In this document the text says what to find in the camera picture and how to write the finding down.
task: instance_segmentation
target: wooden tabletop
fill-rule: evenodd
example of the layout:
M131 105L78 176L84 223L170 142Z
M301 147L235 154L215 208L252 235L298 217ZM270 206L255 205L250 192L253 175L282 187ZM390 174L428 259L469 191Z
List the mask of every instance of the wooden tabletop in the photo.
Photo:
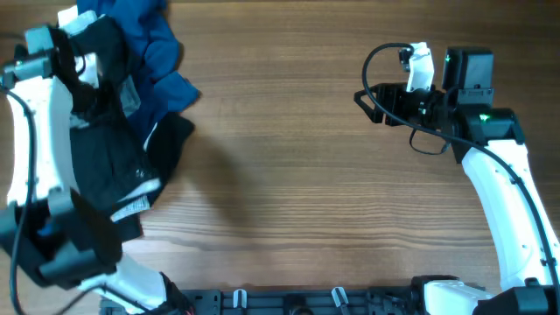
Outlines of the wooden tabletop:
M4 0L0 32L55 22L71 0ZM560 227L560 6L500 1L179 1L168 18L185 45L179 71L203 96L171 182L125 243L180 288L367 287L453 274L498 292L494 243L479 199L449 152L423 156L410 130L373 125L353 102L361 66L386 42L427 41L439 86L447 46L495 54L494 106L515 111L531 171ZM15 43L0 41L0 59ZM370 81L405 81L396 52ZM0 107L0 191L13 168L13 127ZM416 145L442 141L418 135ZM5 202L4 194L0 199ZM0 314L12 314L0 256ZM75 292L35 288L31 313ZM73 313L97 313L88 297Z

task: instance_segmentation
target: clothing pile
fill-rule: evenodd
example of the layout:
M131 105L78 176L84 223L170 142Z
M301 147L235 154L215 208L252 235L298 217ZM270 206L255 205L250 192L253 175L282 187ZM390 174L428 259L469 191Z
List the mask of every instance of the clothing pile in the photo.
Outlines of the clothing pile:
M175 69L179 42L165 0L78 0L59 12L80 80L98 96L71 117L80 195L118 225L123 241L142 234L137 213L162 192L194 125L179 115L199 91Z

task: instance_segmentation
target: wood grain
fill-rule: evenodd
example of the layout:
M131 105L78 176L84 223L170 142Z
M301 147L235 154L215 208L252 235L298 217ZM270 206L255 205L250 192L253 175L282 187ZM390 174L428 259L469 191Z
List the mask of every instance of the wood grain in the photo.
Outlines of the wood grain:
M54 22L68 0L0 5L0 32ZM175 176L143 215L145 237L124 244L181 288L365 287L453 274L499 291L492 237L452 154L408 147L409 130L373 125L353 103L371 49L428 41L441 81L447 46L495 53L497 107L519 116L530 163L560 227L560 7L555 2L178 1L168 18L185 45L179 71L203 97ZM13 42L0 42L0 59ZM372 82L405 80L396 53ZM12 127L0 108L0 186L11 181ZM436 149L420 135L417 146ZM7 282L9 260L0 259ZM33 288L30 312L72 293ZM74 313L96 313L89 297ZM0 289L0 314L11 313Z

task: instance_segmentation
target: navy blue fabric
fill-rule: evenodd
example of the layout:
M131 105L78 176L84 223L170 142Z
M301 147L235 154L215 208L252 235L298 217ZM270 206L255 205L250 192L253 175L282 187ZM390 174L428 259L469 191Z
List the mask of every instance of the navy blue fabric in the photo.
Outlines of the navy blue fabric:
M165 0L77 0L77 4L79 13L92 10L112 17L130 50L142 56L142 65L132 73L142 104L128 117L142 142L168 112L182 111L196 101L199 91L175 71L179 42L160 13Z

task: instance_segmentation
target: black base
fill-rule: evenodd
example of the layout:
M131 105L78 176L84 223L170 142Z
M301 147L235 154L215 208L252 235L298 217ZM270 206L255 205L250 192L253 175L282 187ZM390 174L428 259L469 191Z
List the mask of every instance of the black base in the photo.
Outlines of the black base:
M197 315L291 315L290 301L303 299L314 315L342 315L329 290L248 291L247 309L233 308L233 292L219 290L182 290L195 304ZM410 287L374 287L368 290L347 290L348 315L404 315ZM103 299L101 315L125 315L117 303Z

